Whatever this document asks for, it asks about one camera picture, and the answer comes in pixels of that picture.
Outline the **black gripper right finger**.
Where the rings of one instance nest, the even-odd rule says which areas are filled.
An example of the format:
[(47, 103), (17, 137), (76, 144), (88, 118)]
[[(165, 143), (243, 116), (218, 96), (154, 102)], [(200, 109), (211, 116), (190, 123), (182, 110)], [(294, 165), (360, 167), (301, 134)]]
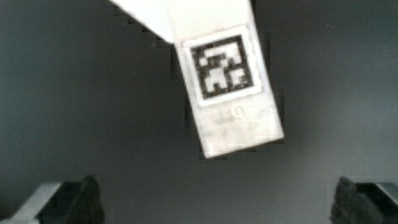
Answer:
[(339, 178), (330, 208), (332, 224), (398, 224), (398, 185)]

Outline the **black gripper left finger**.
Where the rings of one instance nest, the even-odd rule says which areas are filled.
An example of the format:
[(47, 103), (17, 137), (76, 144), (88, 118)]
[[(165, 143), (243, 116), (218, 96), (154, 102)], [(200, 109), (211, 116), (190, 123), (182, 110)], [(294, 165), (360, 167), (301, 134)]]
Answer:
[(38, 224), (104, 224), (99, 184), (92, 176), (63, 182), (35, 216)]

